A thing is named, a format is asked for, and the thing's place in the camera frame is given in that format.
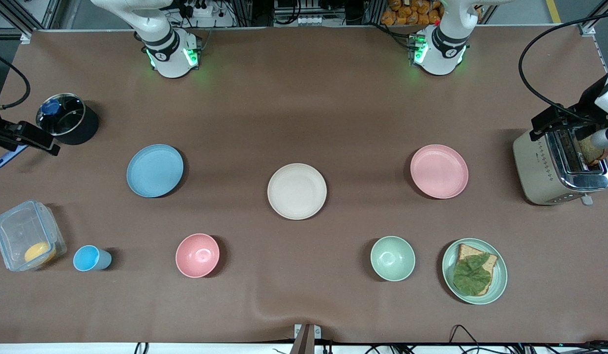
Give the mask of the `blue plate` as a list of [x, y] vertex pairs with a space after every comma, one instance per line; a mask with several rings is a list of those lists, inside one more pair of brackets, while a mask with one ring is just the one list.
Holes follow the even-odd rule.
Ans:
[[184, 175], [184, 159], [167, 144], [152, 144], [138, 151], [129, 161], [126, 181], [137, 195], [149, 199], [169, 194]]

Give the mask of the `pink plate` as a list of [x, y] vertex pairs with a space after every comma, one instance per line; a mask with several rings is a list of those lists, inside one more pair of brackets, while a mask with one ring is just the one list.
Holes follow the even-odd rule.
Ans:
[[417, 150], [409, 168], [417, 188], [434, 199], [452, 199], [461, 194], [469, 182], [465, 159], [442, 144], [430, 144]]

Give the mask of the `glass lid with blue knob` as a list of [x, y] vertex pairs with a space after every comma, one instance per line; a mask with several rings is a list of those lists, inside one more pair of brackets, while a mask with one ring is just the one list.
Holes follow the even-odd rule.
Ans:
[[41, 104], [35, 123], [48, 134], [64, 135], [81, 123], [85, 110], [86, 105], [77, 95], [55, 94]]

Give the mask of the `beige toaster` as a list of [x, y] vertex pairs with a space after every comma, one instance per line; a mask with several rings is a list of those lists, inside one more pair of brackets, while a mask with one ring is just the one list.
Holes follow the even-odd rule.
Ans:
[[601, 149], [598, 159], [588, 162], [585, 154], [593, 149], [578, 139], [584, 131], [558, 130], [533, 141], [533, 130], [528, 130], [515, 139], [515, 164], [529, 202], [555, 206], [580, 199], [589, 206], [591, 194], [608, 189], [608, 149]]

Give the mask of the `toast slice in toaster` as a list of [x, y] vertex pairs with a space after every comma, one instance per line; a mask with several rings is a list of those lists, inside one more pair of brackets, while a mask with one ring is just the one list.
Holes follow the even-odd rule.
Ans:
[[596, 146], [593, 143], [593, 135], [589, 135], [585, 139], [580, 140], [579, 148], [587, 166], [599, 164], [601, 160], [608, 156], [608, 148]]

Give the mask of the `clear plastic container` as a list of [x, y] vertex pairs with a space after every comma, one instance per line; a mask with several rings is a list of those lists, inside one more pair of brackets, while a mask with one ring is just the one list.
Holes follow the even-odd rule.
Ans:
[[66, 252], [66, 244], [52, 211], [36, 200], [27, 200], [0, 215], [0, 251], [7, 269], [13, 272], [38, 269], [43, 264], [27, 264], [25, 252], [34, 244], [49, 242], [56, 246], [56, 256]]

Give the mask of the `yellow food piece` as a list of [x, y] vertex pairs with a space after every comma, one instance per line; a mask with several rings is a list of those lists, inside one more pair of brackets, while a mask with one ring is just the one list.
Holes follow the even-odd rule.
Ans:
[[32, 245], [25, 252], [25, 262], [27, 262], [27, 264], [43, 264], [53, 259], [56, 256], [56, 253], [57, 248], [54, 244], [49, 242], [39, 242]]

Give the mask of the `blue cup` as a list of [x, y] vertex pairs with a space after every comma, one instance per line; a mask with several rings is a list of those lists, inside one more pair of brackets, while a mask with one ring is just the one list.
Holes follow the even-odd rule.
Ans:
[[112, 256], [108, 251], [93, 245], [82, 246], [73, 257], [74, 268], [81, 272], [105, 270], [111, 262]]

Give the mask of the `brown bread slice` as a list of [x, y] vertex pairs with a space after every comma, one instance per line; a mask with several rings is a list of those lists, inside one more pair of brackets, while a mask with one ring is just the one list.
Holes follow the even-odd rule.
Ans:
[[[461, 244], [459, 246], [459, 254], [458, 254], [458, 260], [457, 260], [456, 264], [458, 263], [459, 260], [464, 259], [466, 256], [479, 255], [481, 253], [488, 253], [488, 252], [481, 251], [481, 250], [479, 250], [479, 249], [477, 249], [475, 247], [471, 247], [471, 246], [469, 246], [467, 244]], [[498, 260], [498, 257], [496, 255], [491, 254], [490, 259], [483, 266], [484, 269], [490, 271], [490, 273], [492, 275], [492, 279], [490, 281], [490, 284], [488, 284], [488, 286], [479, 294], [479, 296], [486, 295], [488, 289], [490, 289], [490, 285], [491, 285], [491, 282], [492, 282], [493, 277], [494, 277], [494, 269], [495, 269], [495, 266], [497, 264], [497, 260]]]

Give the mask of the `green plate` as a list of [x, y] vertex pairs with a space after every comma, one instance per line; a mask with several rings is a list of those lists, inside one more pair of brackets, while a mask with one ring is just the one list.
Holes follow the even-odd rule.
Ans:
[[[454, 267], [458, 260], [459, 246], [461, 244], [467, 244], [471, 247], [475, 247], [481, 251], [486, 251], [498, 257], [497, 264], [494, 269], [494, 277], [491, 282], [490, 289], [488, 289], [486, 295], [466, 296], [461, 294], [453, 284]], [[501, 254], [499, 251], [497, 251], [497, 249], [495, 249], [495, 247], [480, 239], [459, 239], [447, 246], [442, 255], [441, 273], [449, 290], [461, 301], [473, 305], [487, 305], [495, 302], [495, 300], [499, 299], [504, 293], [508, 282], [507, 267], [501, 257]]]

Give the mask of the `green lettuce leaf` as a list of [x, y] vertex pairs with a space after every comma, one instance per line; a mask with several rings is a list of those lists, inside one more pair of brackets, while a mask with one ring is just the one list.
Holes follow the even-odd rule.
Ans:
[[481, 253], [458, 261], [453, 271], [453, 284], [459, 292], [466, 296], [479, 296], [490, 284], [492, 275], [483, 267], [490, 256], [490, 253]]

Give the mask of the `bag of orange buns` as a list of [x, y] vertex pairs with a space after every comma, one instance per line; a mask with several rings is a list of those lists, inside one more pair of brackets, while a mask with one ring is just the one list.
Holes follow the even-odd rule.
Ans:
[[387, 0], [380, 16], [383, 25], [438, 25], [445, 12], [441, 0]]

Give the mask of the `pink bowl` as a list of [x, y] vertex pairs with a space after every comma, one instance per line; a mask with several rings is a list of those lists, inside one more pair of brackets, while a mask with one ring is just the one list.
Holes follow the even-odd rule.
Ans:
[[182, 275], [202, 278], [209, 275], [219, 262], [220, 249], [210, 235], [187, 236], [176, 249], [175, 264]]

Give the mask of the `green bowl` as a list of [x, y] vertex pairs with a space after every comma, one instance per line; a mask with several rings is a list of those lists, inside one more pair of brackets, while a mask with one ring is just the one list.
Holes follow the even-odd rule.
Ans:
[[370, 262], [380, 278], [399, 282], [412, 275], [416, 266], [416, 255], [411, 244], [398, 236], [385, 236], [371, 247]]

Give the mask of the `white power strip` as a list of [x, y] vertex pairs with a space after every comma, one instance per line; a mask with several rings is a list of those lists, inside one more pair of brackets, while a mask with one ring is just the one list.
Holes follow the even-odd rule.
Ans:
[[212, 18], [212, 14], [215, 12], [213, 0], [178, 0], [177, 7], [184, 19]]

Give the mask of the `brown table cover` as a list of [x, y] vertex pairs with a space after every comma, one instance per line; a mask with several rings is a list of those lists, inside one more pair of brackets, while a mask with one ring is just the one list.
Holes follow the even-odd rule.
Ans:
[[[299, 323], [358, 343], [443, 342], [456, 324], [483, 343], [608, 340], [608, 190], [592, 206], [534, 206], [514, 162], [513, 141], [546, 107], [522, 84], [518, 58], [544, 30], [479, 27], [442, 77], [412, 67], [374, 28], [219, 30], [200, 69], [179, 79], [152, 70], [131, 32], [35, 33], [13, 61], [30, 97], [3, 118], [33, 120], [46, 98], [70, 92], [101, 125], [57, 157], [27, 150], [0, 169], [0, 215], [36, 200], [66, 244], [21, 272], [0, 251], [0, 343], [271, 341]], [[184, 175], [149, 199], [126, 171], [152, 144], [176, 148]], [[452, 199], [412, 181], [412, 156], [430, 144], [467, 163], [467, 187]], [[278, 215], [266, 196], [292, 163], [327, 183], [309, 219]], [[202, 278], [175, 264], [195, 234], [220, 249]], [[371, 266], [385, 236], [415, 251], [403, 281]], [[506, 264], [491, 304], [463, 302], [444, 282], [443, 252], [465, 238]], [[108, 251], [111, 265], [77, 271], [85, 245]]]

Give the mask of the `beige plate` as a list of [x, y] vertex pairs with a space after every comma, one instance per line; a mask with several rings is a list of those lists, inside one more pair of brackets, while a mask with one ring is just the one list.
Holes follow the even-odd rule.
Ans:
[[274, 211], [290, 220], [305, 220], [322, 209], [328, 186], [322, 174], [302, 163], [287, 164], [271, 176], [266, 196]]

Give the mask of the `metal table edge bracket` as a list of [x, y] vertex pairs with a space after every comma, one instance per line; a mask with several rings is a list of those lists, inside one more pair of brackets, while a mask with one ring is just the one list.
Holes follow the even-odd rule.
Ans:
[[321, 327], [315, 324], [295, 324], [295, 340], [290, 354], [315, 354], [316, 340], [321, 340]]

